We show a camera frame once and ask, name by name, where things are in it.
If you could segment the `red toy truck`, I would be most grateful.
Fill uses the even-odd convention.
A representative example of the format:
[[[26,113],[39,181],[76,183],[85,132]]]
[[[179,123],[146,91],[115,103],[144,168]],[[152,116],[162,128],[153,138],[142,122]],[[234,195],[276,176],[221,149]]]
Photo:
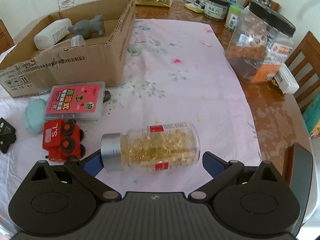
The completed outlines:
[[[42,148],[48,152],[46,159],[53,162],[65,162],[81,159],[86,152],[84,131],[76,124],[76,120],[50,120],[44,123]]]

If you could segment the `light blue case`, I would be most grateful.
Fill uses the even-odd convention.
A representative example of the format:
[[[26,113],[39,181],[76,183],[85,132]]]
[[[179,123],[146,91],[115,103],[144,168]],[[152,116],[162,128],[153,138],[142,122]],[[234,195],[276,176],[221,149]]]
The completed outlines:
[[[43,99],[36,99],[30,102],[24,111],[24,126],[32,135],[37,135],[43,131],[46,122],[44,119],[46,104]]]

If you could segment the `capsule bottle silver lid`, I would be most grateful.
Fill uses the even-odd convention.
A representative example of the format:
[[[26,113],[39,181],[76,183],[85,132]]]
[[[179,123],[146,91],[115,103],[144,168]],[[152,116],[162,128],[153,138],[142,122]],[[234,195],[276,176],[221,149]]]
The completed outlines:
[[[107,171],[154,172],[193,165],[200,158],[200,140],[189,122],[146,126],[101,138]]]

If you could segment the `red card box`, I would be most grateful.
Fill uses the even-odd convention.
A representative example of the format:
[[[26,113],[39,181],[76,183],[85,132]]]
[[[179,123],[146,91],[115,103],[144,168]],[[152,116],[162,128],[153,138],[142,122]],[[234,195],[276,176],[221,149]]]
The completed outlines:
[[[105,88],[103,81],[53,86],[44,119],[100,119]]]

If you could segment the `clear small bottle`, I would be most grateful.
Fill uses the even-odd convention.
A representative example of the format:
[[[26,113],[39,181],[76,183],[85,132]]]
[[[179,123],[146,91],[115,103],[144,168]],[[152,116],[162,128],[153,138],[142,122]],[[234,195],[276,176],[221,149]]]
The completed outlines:
[[[60,43],[55,44],[52,48],[53,49],[60,49],[60,48],[70,48],[70,47],[80,47],[85,46],[86,41],[82,35],[73,36],[70,39],[62,41]]]

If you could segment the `white plastic bottle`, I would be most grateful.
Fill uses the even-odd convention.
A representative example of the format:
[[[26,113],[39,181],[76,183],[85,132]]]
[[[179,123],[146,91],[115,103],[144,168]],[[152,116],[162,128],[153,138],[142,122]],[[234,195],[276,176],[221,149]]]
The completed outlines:
[[[56,20],[34,37],[34,43],[38,50],[45,50],[53,47],[57,42],[69,34],[68,28],[72,22],[68,18]]]

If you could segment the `grey toy animal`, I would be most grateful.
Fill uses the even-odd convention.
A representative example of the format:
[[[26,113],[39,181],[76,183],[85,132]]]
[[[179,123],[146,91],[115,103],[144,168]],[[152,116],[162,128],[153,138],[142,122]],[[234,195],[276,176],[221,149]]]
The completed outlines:
[[[73,35],[81,35],[85,40],[93,33],[102,36],[105,32],[103,16],[97,15],[92,20],[81,20],[67,28]]]

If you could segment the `teal box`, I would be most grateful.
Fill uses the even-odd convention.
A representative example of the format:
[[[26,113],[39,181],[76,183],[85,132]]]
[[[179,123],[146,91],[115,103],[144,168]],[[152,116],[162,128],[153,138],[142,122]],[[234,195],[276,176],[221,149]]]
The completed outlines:
[[[310,139],[319,137],[319,97],[314,98],[303,114],[303,119]]]

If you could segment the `wooden chair right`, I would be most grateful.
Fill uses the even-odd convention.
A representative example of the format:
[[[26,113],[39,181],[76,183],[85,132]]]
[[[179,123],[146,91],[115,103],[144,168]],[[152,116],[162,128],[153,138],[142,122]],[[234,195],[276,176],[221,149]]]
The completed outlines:
[[[319,93],[319,41],[308,31],[285,62],[299,85],[294,92],[302,113]]]

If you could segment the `pink floral tablecloth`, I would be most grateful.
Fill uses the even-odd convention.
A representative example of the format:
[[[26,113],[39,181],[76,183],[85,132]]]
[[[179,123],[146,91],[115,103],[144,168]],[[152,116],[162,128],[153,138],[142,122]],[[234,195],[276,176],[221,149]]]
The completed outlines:
[[[106,172],[97,179],[117,190],[184,192],[210,181],[202,166],[203,152],[258,166],[261,162],[254,121],[244,91],[225,52],[208,24],[136,20],[120,84],[108,88],[111,100],[97,121],[80,122],[86,154],[100,149],[106,133],[125,133],[151,125],[191,122],[201,156],[188,167],[159,172]],[[1,117],[16,128],[17,140],[1,153],[1,231],[16,233],[8,205],[33,165],[44,159],[42,135],[31,135],[23,114],[36,98],[12,98],[1,86]]]

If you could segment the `wooden chair left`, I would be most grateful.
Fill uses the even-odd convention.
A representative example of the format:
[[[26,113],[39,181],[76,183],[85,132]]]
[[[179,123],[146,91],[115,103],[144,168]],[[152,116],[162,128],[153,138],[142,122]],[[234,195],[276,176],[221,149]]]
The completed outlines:
[[[14,46],[12,37],[10,36],[3,21],[0,20],[0,54]]]

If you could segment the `green lid small jar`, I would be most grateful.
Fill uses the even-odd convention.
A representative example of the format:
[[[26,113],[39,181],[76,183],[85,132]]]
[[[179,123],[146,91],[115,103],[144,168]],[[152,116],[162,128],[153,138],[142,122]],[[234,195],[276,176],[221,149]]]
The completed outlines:
[[[243,7],[236,4],[231,4],[228,9],[228,14],[226,17],[225,27],[229,30],[234,30],[238,25],[239,17],[243,11]]]

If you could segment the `wooden chair corner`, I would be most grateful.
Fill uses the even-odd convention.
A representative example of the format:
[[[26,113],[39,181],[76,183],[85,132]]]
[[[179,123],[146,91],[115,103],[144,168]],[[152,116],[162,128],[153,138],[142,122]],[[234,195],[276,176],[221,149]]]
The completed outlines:
[[[280,5],[276,2],[274,2],[273,0],[245,0],[243,7],[245,8],[245,7],[249,6],[249,4],[252,1],[260,2],[275,11],[279,11],[279,9],[280,9]]]

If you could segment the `black lid glass jar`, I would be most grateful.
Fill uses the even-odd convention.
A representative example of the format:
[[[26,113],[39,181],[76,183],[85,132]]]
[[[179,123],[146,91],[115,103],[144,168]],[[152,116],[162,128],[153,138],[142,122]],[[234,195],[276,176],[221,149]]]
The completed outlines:
[[[229,2],[227,0],[206,0],[204,15],[215,21],[224,21],[226,18]]]

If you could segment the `stack of papers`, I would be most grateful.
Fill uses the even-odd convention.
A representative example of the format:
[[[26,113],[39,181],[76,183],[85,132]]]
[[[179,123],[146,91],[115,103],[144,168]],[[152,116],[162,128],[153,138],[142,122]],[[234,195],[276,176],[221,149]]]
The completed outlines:
[[[184,7],[198,14],[204,13],[207,0],[183,0]]]

